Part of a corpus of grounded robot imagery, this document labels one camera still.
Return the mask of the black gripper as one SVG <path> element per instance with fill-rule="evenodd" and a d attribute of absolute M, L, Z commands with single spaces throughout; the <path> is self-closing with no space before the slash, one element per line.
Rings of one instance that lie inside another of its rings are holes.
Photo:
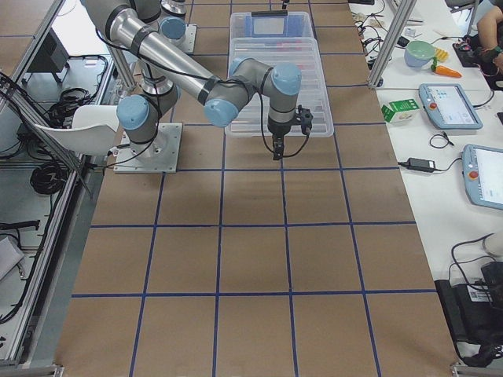
<path fill-rule="evenodd" d="M 273 160 L 281 160 L 284 156 L 284 136 L 291 131 L 296 120 L 294 112 L 268 112 L 267 128 L 273 135 Z"/>

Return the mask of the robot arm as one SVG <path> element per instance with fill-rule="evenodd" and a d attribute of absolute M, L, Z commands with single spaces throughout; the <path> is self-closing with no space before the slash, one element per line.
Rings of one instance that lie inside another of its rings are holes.
<path fill-rule="evenodd" d="M 186 32 L 186 3 L 184 0 L 163 0 L 160 2 L 164 17 L 160 21 L 162 34 L 172 41 L 181 41 Z"/>
<path fill-rule="evenodd" d="M 302 75 L 296 65 L 269 66 L 254 58 L 236 59 L 229 78 L 221 79 L 172 43 L 159 1 L 85 1 L 83 5 L 107 42 L 160 70 L 196 98 L 210 124 L 228 126 L 259 95 L 269 99 L 269 109 L 261 112 L 260 122 L 261 130 L 272 135 L 266 148 L 275 160 L 286 157 L 284 139 L 293 126 L 310 136 L 312 115 L 297 102 Z"/>

